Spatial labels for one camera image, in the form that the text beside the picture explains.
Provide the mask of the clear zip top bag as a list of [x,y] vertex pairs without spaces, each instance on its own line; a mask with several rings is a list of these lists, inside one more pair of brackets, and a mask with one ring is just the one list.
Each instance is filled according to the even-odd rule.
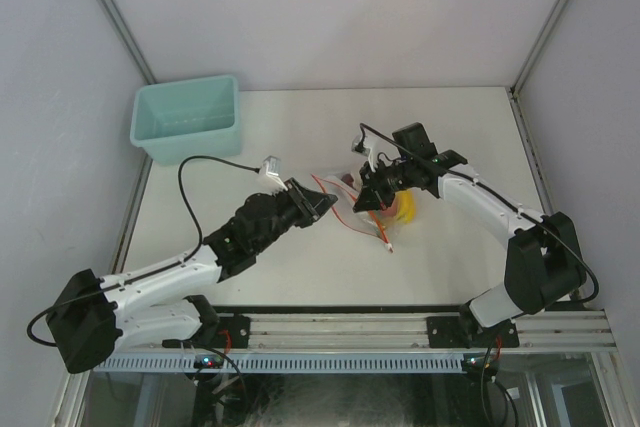
[[311,173],[310,177],[323,193],[337,197],[331,212],[343,227],[375,238],[389,253],[394,252],[394,240],[400,230],[416,219],[417,203],[410,191],[397,193],[390,204],[373,201],[364,204],[366,210],[360,210],[363,183],[355,168]]

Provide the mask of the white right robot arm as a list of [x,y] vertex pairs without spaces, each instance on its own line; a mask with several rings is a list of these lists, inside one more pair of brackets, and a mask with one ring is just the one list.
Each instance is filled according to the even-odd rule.
[[566,304],[572,292],[596,280],[566,214],[546,215],[498,192],[461,154],[438,150],[420,123],[390,136],[366,124],[359,129],[352,149],[367,160],[354,211],[385,210],[400,192],[427,191],[471,215],[505,249],[503,280],[460,308],[466,343],[483,345],[496,326]]

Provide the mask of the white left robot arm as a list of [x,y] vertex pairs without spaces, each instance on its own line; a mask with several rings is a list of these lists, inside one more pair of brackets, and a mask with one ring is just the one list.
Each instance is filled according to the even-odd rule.
[[74,274],[45,316],[71,374],[142,344],[215,342],[219,323],[204,288],[244,272],[291,228],[319,221],[338,198],[289,179],[283,190],[249,196],[219,229],[168,264],[96,276]]

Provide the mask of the red fake watermelon slice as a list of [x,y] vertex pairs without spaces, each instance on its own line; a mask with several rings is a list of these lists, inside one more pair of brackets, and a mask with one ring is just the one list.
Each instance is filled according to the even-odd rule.
[[[355,191],[356,193],[360,192],[360,188],[361,188],[361,183],[359,180],[357,180],[351,173],[343,173],[340,175],[340,180],[345,183],[351,190]],[[383,218],[393,218],[397,215],[397,211],[398,211],[398,201],[394,200],[392,202],[392,204],[390,206],[387,206],[386,208],[378,208],[377,212],[383,217]]]

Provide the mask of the yellow fake banana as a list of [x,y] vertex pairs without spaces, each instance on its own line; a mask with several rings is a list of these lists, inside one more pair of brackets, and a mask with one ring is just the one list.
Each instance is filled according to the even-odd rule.
[[397,192],[394,203],[396,204],[395,221],[402,224],[411,223],[417,210],[413,194],[408,190]]

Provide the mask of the teal plastic bin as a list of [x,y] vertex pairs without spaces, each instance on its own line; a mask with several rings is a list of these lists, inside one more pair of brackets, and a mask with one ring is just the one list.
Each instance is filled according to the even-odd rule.
[[239,87],[232,75],[148,85],[135,95],[130,141],[161,165],[243,148]]

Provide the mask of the aluminium frame rail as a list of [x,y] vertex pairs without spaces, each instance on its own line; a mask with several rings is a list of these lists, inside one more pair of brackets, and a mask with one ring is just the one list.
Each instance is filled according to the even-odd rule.
[[[248,347],[236,351],[342,352],[365,350],[454,351],[480,348],[437,349],[429,346],[426,318],[456,315],[452,312],[291,313],[224,312],[251,319]],[[598,311],[547,311],[512,321],[521,352],[613,351],[616,343],[606,318]]]

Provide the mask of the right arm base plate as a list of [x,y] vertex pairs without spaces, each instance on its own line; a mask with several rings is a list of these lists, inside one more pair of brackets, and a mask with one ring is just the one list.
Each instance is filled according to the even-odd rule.
[[492,327],[481,327],[474,321],[465,324],[459,315],[429,316],[426,318],[426,328],[431,348],[488,347],[491,341],[498,339],[506,348],[520,346],[516,326],[509,320]]

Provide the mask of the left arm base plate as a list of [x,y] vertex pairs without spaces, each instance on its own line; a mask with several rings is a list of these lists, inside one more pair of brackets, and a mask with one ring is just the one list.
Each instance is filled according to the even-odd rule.
[[185,339],[174,337],[164,340],[162,347],[179,348],[191,344],[218,350],[245,349],[249,344],[250,333],[251,319],[248,316],[234,314],[220,317],[217,323],[208,322],[201,325],[193,335]]

